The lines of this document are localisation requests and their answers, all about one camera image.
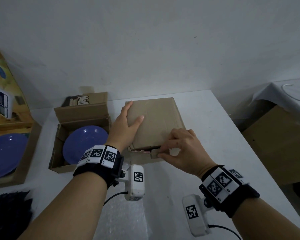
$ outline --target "white wire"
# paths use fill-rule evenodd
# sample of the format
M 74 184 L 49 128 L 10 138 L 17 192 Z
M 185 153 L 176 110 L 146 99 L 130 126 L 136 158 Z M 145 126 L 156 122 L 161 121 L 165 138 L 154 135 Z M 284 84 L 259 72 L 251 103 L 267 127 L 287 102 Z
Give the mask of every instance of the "white wire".
M 295 100 L 297 100 L 297 101 L 300 101 L 300 99 L 295 98 L 295 97 L 291 96 L 290 94 L 288 94 L 288 93 L 284 90 L 284 87 L 285 87 L 285 86 L 293 86 L 293 84 L 284 84 L 284 85 L 281 86 L 281 89 L 282 89 L 282 91 L 283 91 L 286 95 L 288 95 L 289 97 L 291 97 L 291 98 L 293 98 L 293 99 L 295 99 Z

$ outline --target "white wall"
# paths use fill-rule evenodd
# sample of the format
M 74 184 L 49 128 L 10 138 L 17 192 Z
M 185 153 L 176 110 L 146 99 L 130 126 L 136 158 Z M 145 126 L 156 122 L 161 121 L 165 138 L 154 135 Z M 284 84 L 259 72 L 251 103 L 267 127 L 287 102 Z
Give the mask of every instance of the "white wall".
M 32 108 L 212 89 L 228 113 L 300 78 L 300 0 L 0 0 L 0 49 Z

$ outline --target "blue plate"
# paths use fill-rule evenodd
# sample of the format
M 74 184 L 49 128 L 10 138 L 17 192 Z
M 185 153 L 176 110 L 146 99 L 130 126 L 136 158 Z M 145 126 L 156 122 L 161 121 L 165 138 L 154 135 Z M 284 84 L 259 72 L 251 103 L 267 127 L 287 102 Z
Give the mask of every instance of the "blue plate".
M 0 136 L 0 177 L 14 170 L 26 149 L 28 138 L 12 133 Z
M 77 164 L 86 150 L 105 144 L 107 139 L 108 133 L 96 125 L 76 129 L 64 142 L 63 157 L 69 164 Z

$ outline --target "person's left arm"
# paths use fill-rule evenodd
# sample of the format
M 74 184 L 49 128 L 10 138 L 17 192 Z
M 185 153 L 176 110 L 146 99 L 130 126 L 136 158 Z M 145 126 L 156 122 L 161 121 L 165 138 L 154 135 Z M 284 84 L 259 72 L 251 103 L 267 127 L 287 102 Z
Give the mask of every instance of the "person's left arm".
M 132 143 L 144 118 L 140 116 L 128 126 L 127 112 L 131 105 L 132 101 L 122 108 L 105 143 L 120 153 Z M 107 184 L 99 175 L 93 172 L 76 175 L 18 239 L 92 239 L 106 194 Z

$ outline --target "black cable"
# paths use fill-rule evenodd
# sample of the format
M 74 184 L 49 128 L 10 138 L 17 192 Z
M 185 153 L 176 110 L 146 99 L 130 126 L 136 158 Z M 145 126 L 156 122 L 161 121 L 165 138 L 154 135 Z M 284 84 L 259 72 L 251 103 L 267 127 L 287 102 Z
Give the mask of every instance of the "black cable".
M 208 227 L 209 227 L 209 228 L 222 228 L 222 229 L 228 230 L 228 231 L 232 232 L 233 234 L 235 234 L 235 235 L 241 240 L 241 238 L 239 237 L 238 234 L 236 234 L 233 230 L 231 230 L 231 229 L 229 229 L 229 228 L 227 228 L 227 227 L 225 227 L 225 226 L 208 225 Z
M 120 193 L 116 193 L 116 194 L 112 195 L 109 199 L 107 199 L 103 205 L 105 205 L 109 200 L 111 200 L 115 196 L 118 196 L 118 195 L 127 195 L 127 194 L 128 194 L 128 191 L 123 191 L 123 192 L 120 192 Z

